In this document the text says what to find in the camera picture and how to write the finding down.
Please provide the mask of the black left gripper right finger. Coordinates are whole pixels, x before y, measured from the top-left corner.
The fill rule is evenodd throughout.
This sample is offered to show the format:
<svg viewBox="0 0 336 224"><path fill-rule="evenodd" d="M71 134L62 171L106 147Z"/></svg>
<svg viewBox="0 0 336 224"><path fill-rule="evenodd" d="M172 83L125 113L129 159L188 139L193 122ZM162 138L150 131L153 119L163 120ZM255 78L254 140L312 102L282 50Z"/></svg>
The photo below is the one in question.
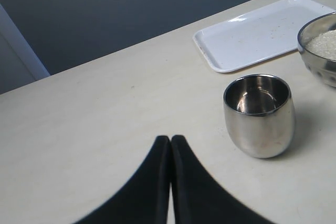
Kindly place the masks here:
<svg viewBox="0 0 336 224"><path fill-rule="evenodd" d="M176 223L272 223L228 193L204 168L186 138L171 139Z"/></svg>

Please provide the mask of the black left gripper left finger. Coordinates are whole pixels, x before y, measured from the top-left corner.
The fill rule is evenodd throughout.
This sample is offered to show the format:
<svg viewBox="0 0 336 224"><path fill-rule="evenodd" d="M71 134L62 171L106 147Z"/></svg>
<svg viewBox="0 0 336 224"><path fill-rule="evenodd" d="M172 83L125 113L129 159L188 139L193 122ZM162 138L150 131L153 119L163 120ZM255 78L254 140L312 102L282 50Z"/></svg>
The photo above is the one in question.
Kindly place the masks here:
<svg viewBox="0 0 336 224"><path fill-rule="evenodd" d="M171 142L161 135L122 188L77 223L167 223L170 182Z"/></svg>

